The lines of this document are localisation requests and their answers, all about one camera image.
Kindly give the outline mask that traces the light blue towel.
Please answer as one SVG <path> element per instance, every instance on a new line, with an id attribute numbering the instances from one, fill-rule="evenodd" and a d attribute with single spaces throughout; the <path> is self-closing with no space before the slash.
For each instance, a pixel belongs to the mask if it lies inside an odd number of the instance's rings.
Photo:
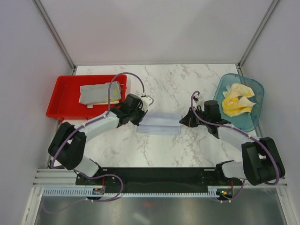
<path id="1" fill-rule="evenodd" d="M 138 132 L 147 135 L 181 134 L 181 115 L 166 112 L 148 112 L 138 126 Z"/>

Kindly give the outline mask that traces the grey towel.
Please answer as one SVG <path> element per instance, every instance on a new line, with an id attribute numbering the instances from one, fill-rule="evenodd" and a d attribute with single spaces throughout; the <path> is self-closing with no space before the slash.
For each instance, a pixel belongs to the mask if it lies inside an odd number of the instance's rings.
<path id="1" fill-rule="evenodd" d="M 79 103 L 94 105 L 95 103 L 108 102 L 109 82 L 105 84 L 84 85 L 80 87 Z M 121 88 L 119 82 L 113 82 L 110 88 L 110 100 L 121 100 Z"/>

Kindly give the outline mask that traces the yellow green patterned towel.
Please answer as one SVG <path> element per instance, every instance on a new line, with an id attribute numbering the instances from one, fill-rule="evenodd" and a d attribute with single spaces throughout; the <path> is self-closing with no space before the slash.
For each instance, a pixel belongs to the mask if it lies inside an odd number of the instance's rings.
<path id="1" fill-rule="evenodd" d="M 110 105 L 115 105 L 117 103 L 119 103 L 120 100 L 116 100 L 116 101 L 110 101 Z M 94 105 L 108 105 L 108 102 L 103 102 L 103 103 L 95 103 Z"/>

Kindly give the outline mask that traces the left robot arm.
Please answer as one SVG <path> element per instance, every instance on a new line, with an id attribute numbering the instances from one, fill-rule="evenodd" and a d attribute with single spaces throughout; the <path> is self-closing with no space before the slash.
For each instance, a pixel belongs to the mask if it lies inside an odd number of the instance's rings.
<path id="1" fill-rule="evenodd" d="M 92 185 L 99 184 L 103 174 L 96 162 L 84 156 L 86 144 L 96 136 L 129 122 L 139 126 L 153 102 L 150 96 L 128 94 L 123 102 L 84 123 L 62 123 L 48 148 L 52 161 L 58 161 L 67 170 L 84 174 Z"/>

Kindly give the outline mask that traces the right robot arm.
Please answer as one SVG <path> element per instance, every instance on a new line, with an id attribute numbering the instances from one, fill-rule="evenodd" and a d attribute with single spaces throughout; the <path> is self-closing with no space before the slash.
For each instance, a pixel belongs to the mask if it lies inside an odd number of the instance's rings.
<path id="1" fill-rule="evenodd" d="M 241 151 L 242 161 L 226 161 L 216 165 L 216 183 L 225 185 L 231 178 L 247 180 L 256 186 L 262 183 L 276 185 L 285 176 L 285 167 L 274 140 L 270 137 L 251 136 L 222 118 L 217 101 L 205 101 L 189 108 L 180 124 L 195 128 L 205 126 L 217 139 L 223 140 Z"/>

